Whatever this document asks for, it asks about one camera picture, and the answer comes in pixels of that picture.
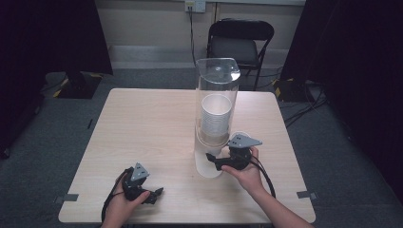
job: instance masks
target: black controller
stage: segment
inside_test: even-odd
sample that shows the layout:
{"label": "black controller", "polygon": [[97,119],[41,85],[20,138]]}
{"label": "black controller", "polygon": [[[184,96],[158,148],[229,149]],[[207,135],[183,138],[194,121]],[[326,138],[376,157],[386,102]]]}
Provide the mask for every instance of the black controller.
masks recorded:
{"label": "black controller", "polygon": [[[137,163],[134,168],[129,168],[125,178],[122,181],[122,187],[124,188],[124,193],[127,200],[133,201],[140,196],[141,193],[149,191],[142,188],[142,184],[145,182],[148,176],[149,173],[139,163]],[[163,192],[163,188],[159,188],[155,192],[149,192],[150,195],[142,204],[154,204],[157,201],[157,197]]]}
{"label": "black controller", "polygon": [[235,169],[242,170],[248,166],[252,159],[249,148],[260,144],[262,144],[261,141],[243,135],[236,135],[227,144],[229,147],[229,158],[217,159],[214,155],[208,153],[206,156],[209,161],[216,165],[216,169],[219,171],[223,165],[229,165]]}

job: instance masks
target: controller cable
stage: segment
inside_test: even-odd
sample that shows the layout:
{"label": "controller cable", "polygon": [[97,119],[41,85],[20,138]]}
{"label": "controller cable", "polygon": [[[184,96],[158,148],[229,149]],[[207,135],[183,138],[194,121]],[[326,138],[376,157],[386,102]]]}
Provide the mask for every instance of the controller cable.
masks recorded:
{"label": "controller cable", "polygon": [[237,156],[238,158],[240,158],[240,159],[242,159],[242,160],[244,160],[244,161],[246,161],[246,162],[249,162],[249,163],[255,165],[255,166],[258,168],[258,170],[263,174],[264,178],[266,179],[267,184],[269,185],[270,194],[271,194],[272,197],[275,199],[275,198],[276,198],[275,187],[273,186],[273,183],[272,183],[272,181],[270,180],[269,175],[267,175],[267,172],[266,172],[266,170],[264,169],[264,167],[263,167],[263,165],[261,164],[261,162],[259,161],[259,159],[252,155],[252,158],[254,158],[256,161],[258,161],[258,162],[254,162],[254,161],[252,161],[252,160],[251,160],[251,161],[248,161],[248,160],[245,159],[243,156],[238,155],[238,154],[235,154],[235,156]]}
{"label": "controller cable", "polygon": [[121,182],[122,177],[123,177],[125,174],[127,174],[130,170],[131,170],[131,168],[125,169],[125,171],[119,176],[119,178],[116,179],[115,185],[113,185],[113,188],[112,188],[112,190],[111,190],[110,193],[109,193],[109,196],[107,196],[107,198],[106,198],[106,200],[105,200],[105,202],[104,202],[104,207],[102,208],[102,214],[101,214],[102,223],[104,223],[105,216],[106,216],[106,209],[107,209],[107,206],[109,205],[109,203],[112,201],[112,199],[113,199],[114,197],[116,197],[116,196],[118,196],[118,195],[120,195],[120,194],[123,193],[123,192],[120,192],[120,193],[114,194],[114,192],[115,192],[115,190],[116,190],[116,187],[117,187],[118,184]]}

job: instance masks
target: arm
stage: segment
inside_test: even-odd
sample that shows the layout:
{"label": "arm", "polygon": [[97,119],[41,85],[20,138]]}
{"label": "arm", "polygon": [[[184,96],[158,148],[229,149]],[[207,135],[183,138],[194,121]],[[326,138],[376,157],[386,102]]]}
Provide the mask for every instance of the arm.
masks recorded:
{"label": "arm", "polygon": [[122,187],[122,179],[120,183],[116,187],[115,197],[107,206],[106,217],[104,223],[102,224],[102,228],[120,228],[123,224],[130,218],[133,214],[134,209],[142,204],[148,196],[150,192],[143,192],[140,196],[138,196],[135,200],[129,201],[125,198],[125,194],[123,193],[124,189]]}
{"label": "arm", "polygon": [[[252,155],[257,158],[259,155],[257,148],[251,147],[251,151]],[[282,205],[264,189],[260,171],[255,165],[249,164],[241,171],[227,165],[223,165],[221,169],[238,180],[243,189],[260,206],[275,227],[313,227],[306,220]]]}

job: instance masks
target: electrical outlet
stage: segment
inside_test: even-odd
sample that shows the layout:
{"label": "electrical outlet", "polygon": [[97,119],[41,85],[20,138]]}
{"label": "electrical outlet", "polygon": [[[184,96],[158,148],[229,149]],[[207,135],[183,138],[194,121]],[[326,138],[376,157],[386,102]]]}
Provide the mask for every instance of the electrical outlet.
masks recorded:
{"label": "electrical outlet", "polygon": [[184,11],[205,12],[205,1],[185,1]]}
{"label": "electrical outlet", "polygon": [[184,11],[196,11],[195,1],[184,1]]}
{"label": "electrical outlet", "polygon": [[204,1],[196,1],[195,9],[196,9],[196,12],[205,12],[205,2]]}

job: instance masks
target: gray carpet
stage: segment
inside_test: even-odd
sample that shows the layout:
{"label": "gray carpet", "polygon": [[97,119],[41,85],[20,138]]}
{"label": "gray carpet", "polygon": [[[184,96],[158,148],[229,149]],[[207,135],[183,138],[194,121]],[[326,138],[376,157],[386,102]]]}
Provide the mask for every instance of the gray carpet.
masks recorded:
{"label": "gray carpet", "polygon": [[[53,85],[63,76],[49,74],[48,83]],[[273,77],[262,78],[259,84],[264,86],[270,79]],[[251,85],[253,80],[242,79],[241,84]],[[195,84],[191,68],[117,69],[114,76],[104,77],[91,100],[55,99],[51,95],[57,87],[46,90],[40,112],[10,148],[10,158],[0,161],[0,227],[95,227],[61,223],[61,204],[53,201],[68,191],[110,89],[193,89]],[[312,87],[315,96],[318,90],[319,87]],[[284,119],[307,106],[278,104]],[[314,225],[403,227],[402,205],[373,163],[348,140],[342,126],[326,104],[287,128],[307,188],[318,195],[313,200],[317,214]]]}

